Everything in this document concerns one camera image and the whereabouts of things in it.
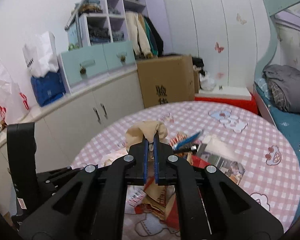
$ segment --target metal bolt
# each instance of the metal bolt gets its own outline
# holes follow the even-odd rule
[[[94,165],[88,165],[84,168],[86,172],[94,172],[96,170],[96,167]]]
[[[215,173],[217,171],[217,168],[215,166],[209,165],[207,167],[207,172],[209,173]]]
[[[123,157],[123,159],[124,159],[126,162],[131,162],[131,161],[133,161],[133,156],[132,156],[132,155],[126,155],[125,157]]]
[[[174,162],[176,162],[176,161],[178,160],[178,157],[175,156],[175,155],[170,155],[170,156],[168,157],[168,160],[174,163]]]

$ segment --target bed frame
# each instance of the bed frame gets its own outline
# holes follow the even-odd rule
[[[300,3],[300,0],[263,0],[270,26],[270,42],[265,55],[257,62],[255,69],[255,80],[262,77],[263,68],[273,59],[278,45],[278,34],[275,23],[300,31],[300,14],[290,11],[288,8]],[[269,123],[276,124],[269,112],[268,106],[264,103],[256,90],[256,84],[253,89],[253,96],[256,99],[259,111],[264,119]]]
[[[254,88],[253,88],[253,97],[256,100],[256,103],[257,103],[257,106],[258,106],[261,116],[277,128],[277,125],[275,124],[275,122],[272,118],[272,115],[268,109],[268,106],[262,100],[261,96],[259,95],[259,93],[256,90],[256,84],[254,85]]]

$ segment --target table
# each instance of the table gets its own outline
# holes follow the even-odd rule
[[[245,167],[239,186],[273,214],[288,230],[300,200],[298,159],[286,138],[269,122],[236,106],[212,102],[181,102],[144,109],[113,123],[85,145],[73,168],[100,164],[103,155],[124,147],[125,132],[134,123],[161,120],[168,139],[178,131],[190,135],[204,129],[227,143]],[[126,214],[122,239],[180,239],[179,232],[160,224],[151,213]]]

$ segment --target white plastic bag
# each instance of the white plastic bag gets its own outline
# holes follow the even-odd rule
[[[210,74],[207,71],[205,71],[205,76],[200,74],[200,84],[201,88],[206,91],[212,91],[217,85],[216,81],[210,77]]]
[[[55,38],[51,32],[37,35],[35,44],[25,44],[22,50],[32,76],[44,77],[49,71],[59,70]]]
[[[15,123],[29,113],[27,97],[0,62],[0,115],[6,124]]]

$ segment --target gray blanket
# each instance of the gray blanket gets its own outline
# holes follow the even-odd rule
[[[284,65],[270,65],[263,70],[276,106],[300,114],[300,71]]]

